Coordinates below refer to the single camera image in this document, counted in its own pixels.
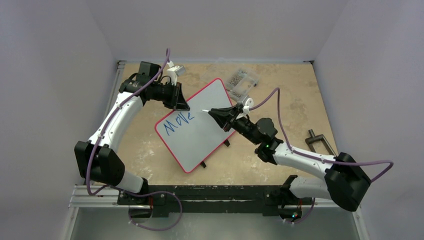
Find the red framed whiteboard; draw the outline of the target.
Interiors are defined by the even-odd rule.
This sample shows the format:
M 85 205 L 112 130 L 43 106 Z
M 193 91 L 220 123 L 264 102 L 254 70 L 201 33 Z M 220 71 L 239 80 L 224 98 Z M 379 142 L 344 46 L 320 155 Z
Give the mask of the red framed whiteboard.
M 233 105 L 220 78 L 205 85 L 187 103 L 189 111 L 171 111 L 156 122 L 154 129 L 183 172 L 190 173 L 235 131 L 225 132 L 204 112 Z

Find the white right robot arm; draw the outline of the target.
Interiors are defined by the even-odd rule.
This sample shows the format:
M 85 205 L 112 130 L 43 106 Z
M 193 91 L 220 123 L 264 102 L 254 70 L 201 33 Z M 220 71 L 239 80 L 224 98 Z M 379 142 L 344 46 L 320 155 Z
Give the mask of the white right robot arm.
M 290 146 L 277 138 L 277 129 L 271 118 L 263 117 L 252 122 L 242 116 L 238 104 L 226 108 L 207 110 L 225 132 L 235 130 L 257 146 L 255 154 L 265 163 L 287 166 L 313 175 L 313 178 L 295 177 L 281 189 L 280 196 L 288 204 L 300 198 L 332 200 L 342 209 L 355 212 L 372 181 L 354 158 L 341 152 L 339 155 L 318 154 Z

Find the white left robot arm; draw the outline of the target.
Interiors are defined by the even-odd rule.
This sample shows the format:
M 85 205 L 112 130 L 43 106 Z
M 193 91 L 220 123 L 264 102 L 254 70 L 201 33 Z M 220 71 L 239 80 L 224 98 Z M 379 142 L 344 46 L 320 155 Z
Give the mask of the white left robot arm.
M 87 192 L 92 191 L 91 181 L 130 192 L 129 197 L 138 205 L 149 199 L 148 181 L 129 172 L 119 158 L 117 150 L 124 133 L 137 113 L 148 101 L 162 102 L 165 108 L 189 111 L 178 77 L 185 73 L 183 65 L 158 64 L 142 61 L 138 72 L 133 73 L 119 87 L 114 107 L 97 131 L 87 140 L 78 141 L 74 153 L 80 176 L 85 178 Z

